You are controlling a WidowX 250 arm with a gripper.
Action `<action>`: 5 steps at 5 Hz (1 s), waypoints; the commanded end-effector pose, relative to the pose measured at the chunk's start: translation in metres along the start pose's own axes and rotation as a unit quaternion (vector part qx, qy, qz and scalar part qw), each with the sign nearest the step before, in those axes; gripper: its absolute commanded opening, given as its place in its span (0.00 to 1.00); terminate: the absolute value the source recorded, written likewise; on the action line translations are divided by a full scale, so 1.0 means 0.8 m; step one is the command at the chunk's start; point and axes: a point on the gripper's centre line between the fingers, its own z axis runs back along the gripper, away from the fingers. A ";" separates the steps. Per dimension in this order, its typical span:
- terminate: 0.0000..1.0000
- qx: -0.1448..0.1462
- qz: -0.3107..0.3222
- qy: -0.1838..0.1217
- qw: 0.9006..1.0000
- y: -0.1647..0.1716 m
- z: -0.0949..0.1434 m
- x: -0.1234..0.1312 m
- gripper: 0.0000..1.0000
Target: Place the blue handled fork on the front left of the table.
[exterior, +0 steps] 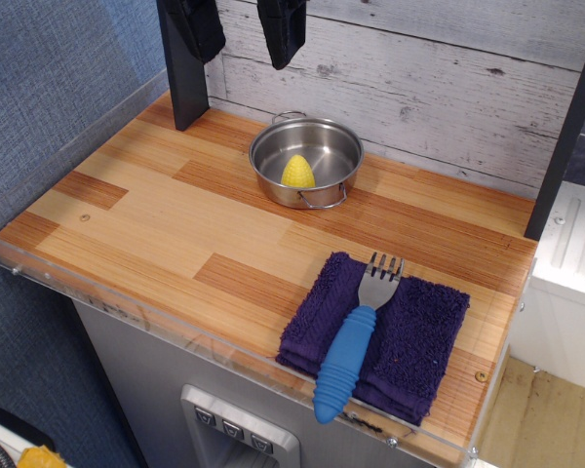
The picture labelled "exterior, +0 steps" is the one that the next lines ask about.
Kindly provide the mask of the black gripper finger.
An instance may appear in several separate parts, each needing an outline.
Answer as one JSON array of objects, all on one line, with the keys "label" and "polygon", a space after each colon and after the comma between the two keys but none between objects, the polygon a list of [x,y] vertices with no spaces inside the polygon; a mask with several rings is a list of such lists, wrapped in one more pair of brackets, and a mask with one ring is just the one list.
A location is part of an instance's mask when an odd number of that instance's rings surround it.
[{"label": "black gripper finger", "polygon": [[257,10],[272,66],[283,69],[305,44],[306,2],[258,0]]},{"label": "black gripper finger", "polygon": [[170,1],[169,14],[189,52],[201,63],[210,62],[225,46],[215,0]]}]

